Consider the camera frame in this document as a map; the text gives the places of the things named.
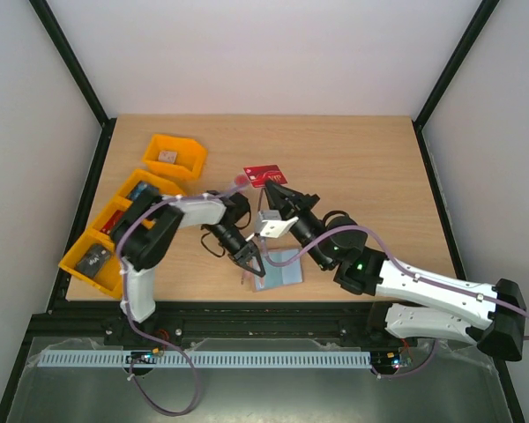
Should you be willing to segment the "pink card holder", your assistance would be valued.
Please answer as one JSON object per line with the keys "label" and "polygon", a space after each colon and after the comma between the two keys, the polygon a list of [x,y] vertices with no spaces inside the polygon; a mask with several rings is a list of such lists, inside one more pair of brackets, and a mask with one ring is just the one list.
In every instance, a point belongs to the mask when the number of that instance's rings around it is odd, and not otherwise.
{"label": "pink card holder", "polygon": [[[285,262],[300,252],[299,249],[274,249],[269,251],[269,258],[274,262]],[[300,260],[283,266],[275,267],[263,260],[265,276],[259,277],[248,271],[242,274],[242,284],[253,292],[293,286],[303,282],[302,264]]]}

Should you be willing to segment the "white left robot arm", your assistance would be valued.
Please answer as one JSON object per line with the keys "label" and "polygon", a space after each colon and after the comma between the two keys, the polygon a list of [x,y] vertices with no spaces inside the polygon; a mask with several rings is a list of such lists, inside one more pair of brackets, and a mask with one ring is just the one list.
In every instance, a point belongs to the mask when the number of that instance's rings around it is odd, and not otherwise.
{"label": "white left robot arm", "polygon": [[142,323],[155,309],[154,272],[178,230],[200,226],[216,238],[229,259],[262,278],[265,267],[254,241],[245,239],[237,222],[251,214],[246,196],[237,190],[209,191],[194,197],[163,196],[143,190],[114,224],[109,238],[123,276],[120,308]]}

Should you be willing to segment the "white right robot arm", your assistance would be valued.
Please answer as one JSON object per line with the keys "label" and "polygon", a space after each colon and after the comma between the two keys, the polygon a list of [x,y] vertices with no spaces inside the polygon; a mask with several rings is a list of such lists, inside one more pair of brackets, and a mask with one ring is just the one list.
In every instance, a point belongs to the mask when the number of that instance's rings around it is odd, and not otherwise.
{"label": "white right robot arm", "polygon": [[421,312],[387,308],[367,323],[369,339],[386,345],[394,338],[457,339],[488,356],[520,361],[523,356],[526,305],[519,285],[501,278],[495,284],[448,278],[399,261],[389,250],[367,247],[374,233],[344,211],[322,219],[313,212],[317,195],[304,194],[273,181],[264,185],[271,212],[322,271],[333,271],[345,291],[392,297],[421,306]]}

